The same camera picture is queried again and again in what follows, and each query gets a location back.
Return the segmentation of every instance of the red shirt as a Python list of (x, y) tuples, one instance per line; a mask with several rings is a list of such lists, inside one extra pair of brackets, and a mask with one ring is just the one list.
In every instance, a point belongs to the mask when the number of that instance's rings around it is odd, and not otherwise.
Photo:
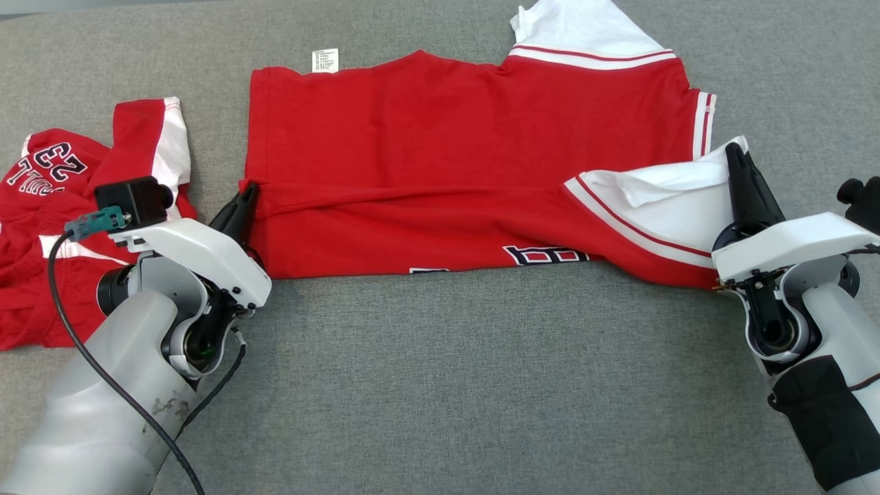
[[(186, 195), (190, 160), (180, 102), (121, 103), (113, 131), (113, 148), (62, 129), (33, 134), (0, 183), (0, 351), (73, 344), (49, 293), (47, 257), (65, 222), (97, 210), (96, 186), (153, 175), (174, 193), (169, 218), (195, 217)], [(136, 259), (106, 235), (62, 246), (55, 265), (59, 291), (83, 340), (104, 321), (98, 281)]]

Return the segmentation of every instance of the red t-shirt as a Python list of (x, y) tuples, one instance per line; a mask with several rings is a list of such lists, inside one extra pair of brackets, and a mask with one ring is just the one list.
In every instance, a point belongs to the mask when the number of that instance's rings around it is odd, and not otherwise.
[(681, 261), (617, 233), (565, 183), (698, 159), (715, 96), (608, 0), (540, 0), (511, 24), (501, 65), (419, 51), (335, 74), (253, 73), (245, 182), (261, 185), (251, 243), (270, 276), (606, 258), (707, 285), (705, 263), (658, 270)]
[[(95, 187), (153, 175), (174, 193), (169, 218), (195, 218), (186, 195), (190, 160), (178, 99), (117, 105), (113, 132), (113, 148), (62, 129), (33, 134), (0, 183), (0, 351), (73, 344), (49, 293), (47, 257), (65, 222), (97, 210)], [(83, 340), (104, 321), (99, 280), (136, 259), (106, 235), (62, 246), (55, 265), (59, 292)]]

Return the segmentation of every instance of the gray fabric surface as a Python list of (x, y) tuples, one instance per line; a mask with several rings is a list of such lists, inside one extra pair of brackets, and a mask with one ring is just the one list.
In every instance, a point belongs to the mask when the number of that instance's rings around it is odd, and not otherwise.
[[(876, 0), (619, 0), (719, 94), (790, 217), (880, 172)], [(121, 100), (179, 96), (205, 218), (246, 153), (252, 69), (424, 48), (500, 62), (517, 0), (144, 6), (0, 23), (0, 160), (61, 127), (109, 143)], [(294, 234), (291, 242), (308, 242)], [(880, 319), (880, 262), (862, 257)], [(207, 493), (816, 491), (741, 338), (737, 303), (604, 263), (275, 284), (245, 363), (180, 440)], [(0, 475), (70, 350), (0, 355)], [(170, 460), (154, 493), (189, 493)]]

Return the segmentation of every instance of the clothing tag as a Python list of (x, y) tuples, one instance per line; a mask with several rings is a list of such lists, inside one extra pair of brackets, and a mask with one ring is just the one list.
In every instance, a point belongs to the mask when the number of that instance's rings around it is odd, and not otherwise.
[(312, 52), (312, 72), (339, 71), (339, 49), (330, 48)]

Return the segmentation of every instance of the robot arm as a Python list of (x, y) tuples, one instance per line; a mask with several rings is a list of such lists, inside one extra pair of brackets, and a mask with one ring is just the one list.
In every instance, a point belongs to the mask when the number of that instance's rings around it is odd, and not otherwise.
[(734, 223), (712, 258), (722, 289), (743, 303), (746, 342), (773, 391), (768, 402), (788, 417), (824, 491), (876, 495), (880, 329), (853, 299), (859, 278), (848, 253), (880, 245), (880, 208), (865, 214), (880, 187), (862, 191), (847, 214), (855, 221), (832, 213), (785, 220), (751, 157), (733, 144), (728, 158)]
[[(232, 323), (263, 306), (271, 290), (265, 272), (238, 242), (253, 218), (255, 185), (210, 225), (166, 221), (170, 195), (153, 178), (104, 186), (95, 196), (102, 211), (115, 212), (109, 235), (140, 253), (138, 262), (102, 280), (98, 299), (107, 318), (85, 343), (87, 352), (75, 356), (51, 385), (40, 425), (0, 493), (150, 493), (174, 443), (160, 431), (176, 436), (198, 412), (201, 378), (217, 369)], [(75, 237), (91, 233), (99, 220), (92, 216), (65, 230)], [(188, 467), (179, 451), (175, 455)]]

